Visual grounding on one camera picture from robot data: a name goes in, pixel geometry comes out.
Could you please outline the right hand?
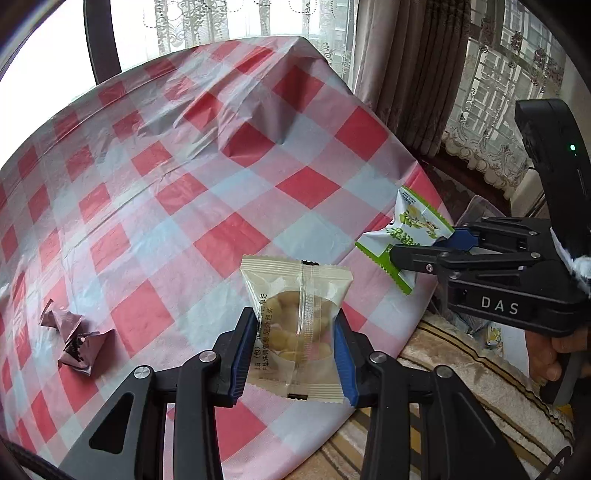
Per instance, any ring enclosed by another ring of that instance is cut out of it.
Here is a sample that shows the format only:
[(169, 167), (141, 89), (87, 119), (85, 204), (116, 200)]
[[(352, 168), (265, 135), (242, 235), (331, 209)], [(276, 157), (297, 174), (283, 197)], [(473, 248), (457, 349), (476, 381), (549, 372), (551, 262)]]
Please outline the right hand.
[(550, 338), (539, 333), (525, 332), (530, 377), (540, 384), (557, 381), (562, 374), (559, 354), (587, 350), (588, 329), (581, 328), (570, 336)]

